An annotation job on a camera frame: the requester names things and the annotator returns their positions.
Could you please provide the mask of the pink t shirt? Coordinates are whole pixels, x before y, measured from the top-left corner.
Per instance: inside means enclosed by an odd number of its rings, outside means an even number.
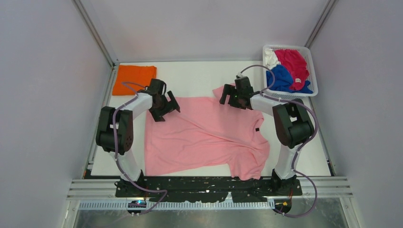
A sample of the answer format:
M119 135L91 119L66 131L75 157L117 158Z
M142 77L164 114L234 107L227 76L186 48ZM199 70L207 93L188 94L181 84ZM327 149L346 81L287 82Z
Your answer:
M232 177L259 179L270 145L259 129L260 111L220 104L222 87L213 97L178 97L179 111L156 122L146 115L145 173L148 176L227 164Z

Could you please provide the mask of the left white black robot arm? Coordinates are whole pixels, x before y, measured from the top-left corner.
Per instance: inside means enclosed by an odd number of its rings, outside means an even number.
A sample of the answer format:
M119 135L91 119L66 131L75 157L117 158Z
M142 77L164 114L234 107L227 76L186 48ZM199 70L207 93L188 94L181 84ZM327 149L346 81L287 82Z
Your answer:
M131 152L134 142L133 121L139 115L149 112L155 122L163 122L164 115L172 111L179 112L178 102L166 88L164 81L153 78L148 86L136 91L129 101L119 107L104 106L100 111L96 144L112 154L121 179L129 182L127 190L135 197L145 193L146 184L139 180L142 170Z

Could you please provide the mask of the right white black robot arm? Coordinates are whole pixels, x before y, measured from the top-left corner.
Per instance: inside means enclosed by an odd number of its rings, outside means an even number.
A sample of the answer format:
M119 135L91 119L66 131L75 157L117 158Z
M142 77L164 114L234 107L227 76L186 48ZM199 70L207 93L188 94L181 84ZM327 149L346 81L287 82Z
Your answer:
M246 76L237 77L234 85L223 86L220 104L261 111L274 118L281 148L269 181L270 189L277 195L289 193L297 186L296 166L299 154L317 133L310 118L312 111L301 99L285 100L268 96L263 91L254 91Z

